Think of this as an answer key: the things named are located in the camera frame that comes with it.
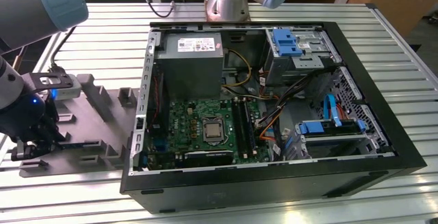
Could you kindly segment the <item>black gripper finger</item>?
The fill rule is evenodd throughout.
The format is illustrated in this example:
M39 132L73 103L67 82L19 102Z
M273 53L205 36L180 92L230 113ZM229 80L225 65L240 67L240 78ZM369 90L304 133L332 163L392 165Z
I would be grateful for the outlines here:
M10 152L10 160L21 161L37 158L38 150L33 141L21 141L19 138L15 139L15 147Z
M31 132L31 143L34 145L31 156L42 156L50 153L53 148L63 149L58 142L65 141L65 137L59 134L55 123L37 123L31 126Z

